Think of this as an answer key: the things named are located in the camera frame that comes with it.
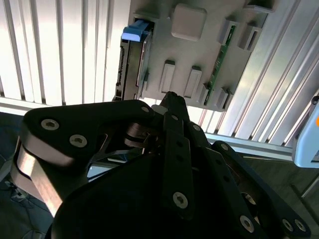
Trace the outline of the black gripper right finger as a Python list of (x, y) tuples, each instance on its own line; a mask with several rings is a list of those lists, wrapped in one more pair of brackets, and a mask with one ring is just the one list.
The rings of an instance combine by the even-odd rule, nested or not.
[(218, 236), (230, 239), (309, 239), (307, 223), (228, 144), (210, 144), (191, 122), (183, 97), (174, 95), (174, 112), (183, 120), (195, 150), (196, 167), (212, 182), (217, 198)]

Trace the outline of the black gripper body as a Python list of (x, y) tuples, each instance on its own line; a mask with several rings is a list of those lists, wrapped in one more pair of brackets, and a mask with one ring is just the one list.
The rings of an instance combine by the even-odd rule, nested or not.
[(226, 239), (214, 222), (213, 183), (191, 167), (193, 199), (163, 196), (163, 159), (141, 156), (73, 192), (60, 206), (53, 239)]

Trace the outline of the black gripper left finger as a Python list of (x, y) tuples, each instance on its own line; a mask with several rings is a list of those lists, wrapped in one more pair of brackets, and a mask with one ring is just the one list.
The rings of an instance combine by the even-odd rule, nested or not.
[(86, 182), (89, 166), (130, 148), (163, 159), (160, 193), (177, 203), (193, 199), (189, 115), (183, 97), (168, 92), (154, 107), (140, 100), (38, 108), (22, 120), (14, 161), (30, 180), (24, 190), (55, 215), (64, 199)]

